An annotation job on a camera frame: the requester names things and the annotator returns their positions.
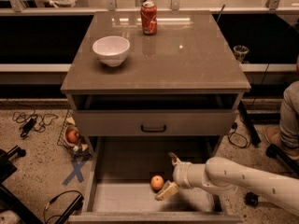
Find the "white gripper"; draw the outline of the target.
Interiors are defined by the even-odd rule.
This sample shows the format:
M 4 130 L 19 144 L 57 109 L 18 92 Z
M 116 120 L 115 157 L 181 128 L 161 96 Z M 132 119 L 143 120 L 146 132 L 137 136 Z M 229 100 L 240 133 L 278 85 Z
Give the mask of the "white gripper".
M 179 157 L 169 152 L 168 156 L 171 159 L 172 165 L 175 167 L 173 172 L 173 179 L 175 182 L 166 181 L 163 188 L 155 195 L 156 201 L 163 201 L 176 193 L 179 188 L 193 189 L 198 188 L 200 184 L 200 165 L 190 162 L 182 162 Z

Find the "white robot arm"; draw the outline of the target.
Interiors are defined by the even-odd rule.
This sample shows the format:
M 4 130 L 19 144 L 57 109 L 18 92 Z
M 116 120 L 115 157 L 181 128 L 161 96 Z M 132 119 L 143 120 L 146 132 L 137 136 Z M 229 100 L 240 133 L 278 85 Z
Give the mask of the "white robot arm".
M 173 181 L 167 181 L 155 195 L 157 201 L 175 195 L 180 189 L 199 188 L 214 195 L 229 195 L 242 187 L 299 216 L 298 179 L 249 168 L 222 157 L 191 163 L 181 161 L 173 152 L 168 155 L 174 166 Z

